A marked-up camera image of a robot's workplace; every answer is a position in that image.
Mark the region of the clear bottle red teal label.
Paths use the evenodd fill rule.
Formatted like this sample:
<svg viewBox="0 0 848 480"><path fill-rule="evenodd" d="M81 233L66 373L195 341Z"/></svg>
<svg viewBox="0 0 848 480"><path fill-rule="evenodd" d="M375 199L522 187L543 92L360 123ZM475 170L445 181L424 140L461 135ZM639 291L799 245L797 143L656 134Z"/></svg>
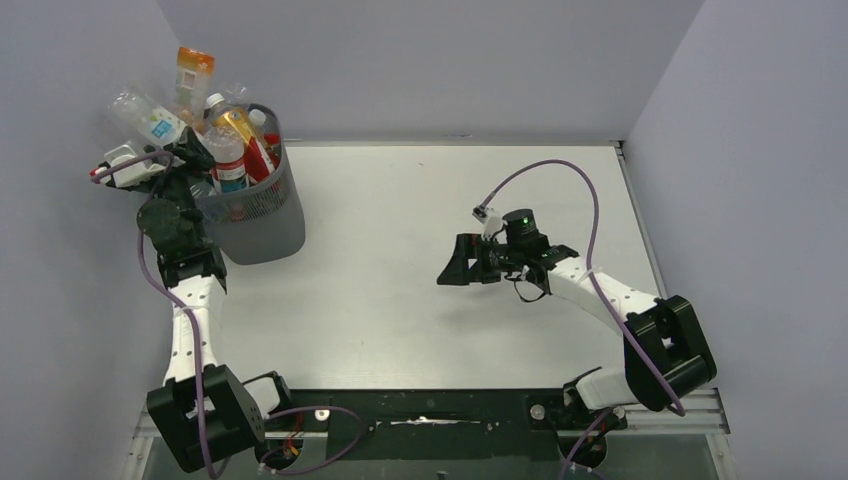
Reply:
<svg viewBox="0 0 848 480"><path fill-rule="evenodd" d="M213 187L219 194L241 191L249 187L245 164L245 144L241 136L227 126L208 127L204 145L213 156Z"/></svg>

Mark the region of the clear bottle white blue label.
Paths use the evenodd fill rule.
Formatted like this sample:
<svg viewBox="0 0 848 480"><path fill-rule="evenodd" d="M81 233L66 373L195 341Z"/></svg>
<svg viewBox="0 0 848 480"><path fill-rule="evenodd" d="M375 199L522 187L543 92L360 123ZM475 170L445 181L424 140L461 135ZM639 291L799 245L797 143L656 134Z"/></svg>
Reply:
<svg viewBox="0 0 848 480"><path fill-rule="evenodd" d="M187 127L176 114L134 87L125 87L114 95L108 110L156 147L178 142Z"/></svg>

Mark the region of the brown tea bottle red base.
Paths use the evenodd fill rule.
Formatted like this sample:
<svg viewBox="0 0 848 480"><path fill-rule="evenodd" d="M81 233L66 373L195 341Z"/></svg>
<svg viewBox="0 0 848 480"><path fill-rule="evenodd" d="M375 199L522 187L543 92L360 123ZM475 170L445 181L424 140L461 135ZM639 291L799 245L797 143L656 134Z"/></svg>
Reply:
<svg viewBox="0 0 848 480"><path fill-rule="evenodd" d="M207 97L205 109L206 123L210 127L232 131L242 140L245 169L251 186L262 183L275 172L280 160L273 154L244 107L227 101L220 93L213 93Z"/></svg>

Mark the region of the clear unlabelled bottle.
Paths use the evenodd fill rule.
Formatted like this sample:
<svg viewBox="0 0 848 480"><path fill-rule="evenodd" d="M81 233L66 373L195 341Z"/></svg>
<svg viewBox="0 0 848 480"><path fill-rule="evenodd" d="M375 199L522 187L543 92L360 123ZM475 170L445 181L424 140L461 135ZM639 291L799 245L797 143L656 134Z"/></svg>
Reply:
<svg viewBox="0 0 848 480"><path fill-rule="evenodd" d="M240 106L252 103L252 90L240 82L230 82L222 87L222 94L227 101Z"/></svg>

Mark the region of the orange tinted bottle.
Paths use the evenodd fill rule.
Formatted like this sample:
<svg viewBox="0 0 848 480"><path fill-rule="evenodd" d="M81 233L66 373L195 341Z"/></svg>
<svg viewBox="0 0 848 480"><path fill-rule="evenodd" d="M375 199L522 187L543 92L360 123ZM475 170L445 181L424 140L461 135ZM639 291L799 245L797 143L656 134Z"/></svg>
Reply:
<svg viewBox="0 0 848 480"><path fill-rule="evenodd" d="M196 49L181 46L176 59L174 110L194 130L205 130L204 111L215 70L215 58Z"/></svg>

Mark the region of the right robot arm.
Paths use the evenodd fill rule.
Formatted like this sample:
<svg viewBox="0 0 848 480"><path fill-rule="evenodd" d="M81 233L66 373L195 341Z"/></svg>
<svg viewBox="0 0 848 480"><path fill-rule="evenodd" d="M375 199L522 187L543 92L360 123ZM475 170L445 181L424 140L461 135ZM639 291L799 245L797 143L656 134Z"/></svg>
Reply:
<svg viewBox="0 0 848 480"><path fill-rule="evenodd" d="M713 380L717 367L693 305L641 292L588 265L541 233L530 209L480 216L480 233L457 235L437 278L441 286L527 282L606 324L623 342L622 366L599 367L565 384L564 417L585 427L605 408L640 404L651 411Z"/></svg>

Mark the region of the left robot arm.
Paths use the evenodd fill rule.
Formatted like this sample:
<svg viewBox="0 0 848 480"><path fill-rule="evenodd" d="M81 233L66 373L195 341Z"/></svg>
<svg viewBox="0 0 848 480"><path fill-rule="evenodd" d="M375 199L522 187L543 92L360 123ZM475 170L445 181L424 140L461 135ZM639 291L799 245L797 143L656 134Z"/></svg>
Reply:
<svg viewBox="0 0 848 480"><path fill-rule="evenodd" d="M164 170L143 184L148 198L137 213L137 248L152 244L159 275L142 273L172 308L169 364L146 409L185 472L218 479L232 456L264 441L266 420L292 397L277 372L241 381L213 352L227 271L191 192L214 166L212 154L190 127L145 152Z"/></svg>

